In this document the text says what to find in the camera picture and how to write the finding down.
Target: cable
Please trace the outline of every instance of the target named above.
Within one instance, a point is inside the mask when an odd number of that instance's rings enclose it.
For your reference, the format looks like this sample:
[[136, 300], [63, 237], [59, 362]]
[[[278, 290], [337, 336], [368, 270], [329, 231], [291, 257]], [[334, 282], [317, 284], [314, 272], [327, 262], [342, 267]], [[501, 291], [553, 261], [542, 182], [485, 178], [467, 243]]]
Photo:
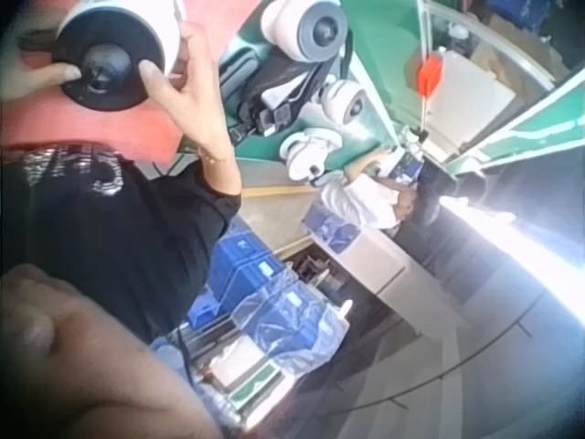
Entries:
[[462, 361], [460, 361], [459, 363], [455, 364], [454, 366], [451, 366], [450, 368], [448, 368], [447, 370], [443, 371], [441, 374], [430, 378], [428, 380], [425, 380], [415, 386], [412, 386], [404, 391], [399, 391], [398, 393], [394, 393], [393, 395], [387, 396], [385, 398], [379, 399], [379, 400], [375, 400], [372, 402], [367, 402], [365, 404], [360, 404], [348, 409], [343, 409], [343, 410], [334, 410], [331, 412], [324, 412], [324, 413], [317, 413], [314, 414], [312, 416], [309, 416], [307, 418], [297, 418], [297, 419], [306, 419], [307, 421], [313, 419], [313, 418], [320, 418], [320, 417], [325, 417], [325, 416], [336, 416], [339, 414], [345, 414], [345, 413], [351, 413], [351, 412], [355, 412], [358, 410], [362, 410], [362, 409], [367, 409], [369, 407], [374, 407], [376, 405], [379, 405], [381, 403], [384, 402], [389, 402], [392, 400], [395, 400], [396, 398], [399, 398], [401, 396], [404, 396], [408, 393], [411, 393], [413, 391], [417, 391], [418, 389], [425, 387], [427, 384], [431, 384], [432, 382], [434, 382], [435, 380], [442, 380], [444, 378], [445, 375], [448, 375], [449, 373], [453, 372], [454, 370], [460, 368], [461, 366], [463, 366], [464, 364], [467, 364], [469, 361], [471, 361], [472, 359], [474, 359], [475, 357], [477, 357], [478, 355], [480, 355], [482, 352], [484, 352], [485, 350], [487, 350], [488, 348], [490, 348], [496, 341], [498, 341], [500, 338], [502, 338], [505, 334], [508, 333], [508, 331], [510, 331], [510, 329], [512, 329], [513, 327], [515, 327], [520, 320], [522, 320], [536, 305], [537, 303], [540, 301], [540, 299], [542, 299], [545, 296], [546, 292], [543, 292], [541, 294], [539, 294], [536, 299], [528, 306], [528, 308], [522, 313], [520, 314], [519, 317], [517, 317], [508, 327], [506, 327], [502, 332], [500, 332], [497, 336], [495, 336], [492, 340], [490, 340], [489, 342], [487, 342], [485, 345], [483, 345], [481, 348], [479, 348], [477, 351], [475, 351], [472, 355], [470, 355], [469, 357], [463, 359]]

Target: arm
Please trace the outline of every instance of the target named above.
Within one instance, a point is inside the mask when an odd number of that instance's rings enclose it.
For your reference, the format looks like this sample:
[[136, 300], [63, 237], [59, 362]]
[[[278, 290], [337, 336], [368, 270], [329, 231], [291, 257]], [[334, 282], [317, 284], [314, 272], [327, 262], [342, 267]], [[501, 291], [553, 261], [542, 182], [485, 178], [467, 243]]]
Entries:
[[226, 195], [241, 193], [241, 175], [234, 148], [229, 139], [224, 140], [225, 148], [230, 151], [225, 157], [214, 158], [207, 151], [212, 148], [199, 148], [199, 158], [203, 166], [203, 175], [207, 184], [215, 191]]
[[385, 186], [388, 189], [396, 190], [397, 192], [407, 192], [407, 193], [416, 192], [412, 187], [403, 185], [402, 183], [399, 183], [398, 181], [394, 181], [390, 178], [376, 177], [374, 179], [380, 185]]
[[374, 163], [388, 154], [388, 150], [384, 149], [383, 147], [378, 147], [373, 151], [370, 151], [367, 154], [364, 154], [358, 157], [353, 162], [346, 165], [344, 168], [344, 173], [346, 174], [346, 178], [351, 183], [355, 181], [359, 175], [364, 172], [364, 169], [367, 168], [368, 165]]
[[155, 64], [143, 60], [139, 68], [144, 87], [151, 99], [197, 145], [209, 187], [220, 194], [238, 195], [241, 175], [226, 128], [218, 69], [211, 58], [206, 35], [200, 27], [183, 23], [181, 37], [188, 53], [185, 87], [175, 90]]

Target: person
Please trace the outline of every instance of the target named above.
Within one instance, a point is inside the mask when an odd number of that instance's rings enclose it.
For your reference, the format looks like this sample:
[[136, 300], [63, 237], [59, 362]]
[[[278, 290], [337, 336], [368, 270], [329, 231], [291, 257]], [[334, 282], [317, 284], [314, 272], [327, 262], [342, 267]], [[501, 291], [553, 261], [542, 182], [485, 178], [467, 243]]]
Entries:
[[16, 267], [1, 324], [4, 437], [222, 437], [186, 382], [71, 284]]
[[375, 148], [344, 168], [344, 178], [326, 184], [321, 201], [341, 219], [367, 229], [393, 229], [404, 220], [428, 223], [429, 199], [426, 187], [413, 188], [390, 178], [364, 173], [388, 154]]
[[[62, 16], [22, 17], [2, 51], [3, 102], [80, 76], [75, 66], [28, 70], [16, 41]], [[178, 326], [207, 279], [210, 253], [240, 205], [241, 178], [201, 27], [181, 24], [186, 85], [140, 62], [152, 99], [198, 148], [174, 177], [148, 181], [115, 145], [3, 151], [2, 273], [30, 263], [73, 284], [150, 343]]]
[[[61, 18], [28, 11], [12, 25], [2, 103], [80, 76], [20, 61], [18, 35]], [[181, 37], [182, 90], [153, 63], [139, 66], [149, 97], [198, 147], [179, 175], [149, 182], [115, 145], [2, 150], [0, 395], [3, 426], [18, 437], [221, 437], [146, 346], [184, 318], [240, 204], [205, 32], [183, 23]]]

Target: red cloth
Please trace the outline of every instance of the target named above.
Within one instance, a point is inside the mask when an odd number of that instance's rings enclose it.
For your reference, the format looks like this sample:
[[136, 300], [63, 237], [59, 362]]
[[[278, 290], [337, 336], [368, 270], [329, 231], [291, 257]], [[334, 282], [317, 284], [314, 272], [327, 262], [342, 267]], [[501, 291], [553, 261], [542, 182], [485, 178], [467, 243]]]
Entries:
[[[207, 30], [211, 53], [219, 59], [260, 0], [184, 0], [188, 21]], [[76, 0], [37, 0], [36, 5], [70, 9]], [[27, 64], [49, 63], [48, 54], [31, 54]], [[181, 132], [152, 102], [123, 112], [96, 112], [66, 97], [58, 87], [5, 105], [0, 130], [4, 148], [71, 142], [108, 145], [131, 160], [169, 163]]]

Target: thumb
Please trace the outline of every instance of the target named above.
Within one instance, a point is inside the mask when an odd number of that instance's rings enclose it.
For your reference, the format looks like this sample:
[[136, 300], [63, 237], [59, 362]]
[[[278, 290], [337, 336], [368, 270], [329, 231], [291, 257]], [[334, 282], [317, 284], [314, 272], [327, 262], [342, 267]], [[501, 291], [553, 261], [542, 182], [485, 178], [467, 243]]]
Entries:
[[36, 91], [52, 85], [60, 85], [70, 80], [81, 78], [81, 71], [76, 66], [57, 63], [28, 73], [28, 83], [31, 91]]
[[183, 100], [181, 93], [175, 90], [152, 61], [143, 59], [138, 64], [138, 70], [148, 96], [163, 110], [174, 115]]

